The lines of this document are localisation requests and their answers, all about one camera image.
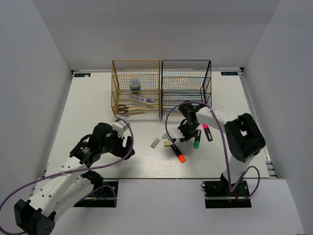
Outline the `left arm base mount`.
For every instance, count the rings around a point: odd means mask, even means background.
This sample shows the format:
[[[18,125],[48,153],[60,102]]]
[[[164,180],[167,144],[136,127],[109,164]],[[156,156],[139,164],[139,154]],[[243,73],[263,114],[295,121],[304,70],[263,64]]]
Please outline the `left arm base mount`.
[[[103,187],[97,192],[77,202],[75,208],[115,208],[118,196],[118,181],[104,181]]]

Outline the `round blue white tape tin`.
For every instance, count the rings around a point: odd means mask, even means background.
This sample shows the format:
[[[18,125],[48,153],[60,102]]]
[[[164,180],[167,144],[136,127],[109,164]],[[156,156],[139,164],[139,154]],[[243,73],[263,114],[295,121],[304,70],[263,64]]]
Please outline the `round blue white tape tin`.
[[[131,79],[129,81],[129,87],[132,90],[132,92],[139,92],[141,91],[141,86],[140,86],[140,80],[139,79]]]

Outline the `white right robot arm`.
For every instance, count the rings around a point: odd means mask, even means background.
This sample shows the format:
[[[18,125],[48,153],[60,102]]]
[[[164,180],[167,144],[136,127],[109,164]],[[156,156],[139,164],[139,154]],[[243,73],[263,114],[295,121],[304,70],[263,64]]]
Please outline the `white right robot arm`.
[[[231,156],[225,157],[226,170],[221,174],[221,190],[233,195],[239,188],[249,164],[254,156],[266,146],[266,141],[251,114],[239,116],[214,111],[204,104],[193,105],[185,101],[178,110],[185,117],[178,127],[176,136],[181,142],[195,138],[199,125],[209,125],[222,134],[224,153],[230,150]]]

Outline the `black handled scissors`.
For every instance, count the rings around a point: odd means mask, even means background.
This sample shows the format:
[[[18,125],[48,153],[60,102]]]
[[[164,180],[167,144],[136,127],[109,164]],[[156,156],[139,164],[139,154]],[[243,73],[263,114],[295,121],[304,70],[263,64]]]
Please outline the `black handled scissors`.
[[[144,107],[129,107],[126,105],[118,105],[117,106],[117,113],[120,115],[124,115],[124,114],[134,114],[134,113],[138,113],[139,111],[143,111],[145,108]]]

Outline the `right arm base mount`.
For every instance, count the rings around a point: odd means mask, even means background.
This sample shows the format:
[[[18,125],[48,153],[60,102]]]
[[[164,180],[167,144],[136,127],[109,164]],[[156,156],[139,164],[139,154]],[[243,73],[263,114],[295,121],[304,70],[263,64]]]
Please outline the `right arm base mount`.
[[[242,181],[233,192],[224,187],[221,181],[204,181],[201,183],[206,209],[251,208],[251,200],[246,181]]]

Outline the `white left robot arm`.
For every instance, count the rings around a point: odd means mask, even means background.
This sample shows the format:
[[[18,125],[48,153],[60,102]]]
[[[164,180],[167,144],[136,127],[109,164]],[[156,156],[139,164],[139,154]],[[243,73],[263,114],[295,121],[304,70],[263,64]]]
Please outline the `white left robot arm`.
[[[124,137],[129,129],[129,122],[121,118],[112,125],[98,123],[91,134],[80,139],[40,190],[14,205],[17,226],[28,235],[49,235],[69,208],[85,197],[99,195],[105,186],[104,178],[92,165],[105,153],[122,160],[134,155],[134,136]]]

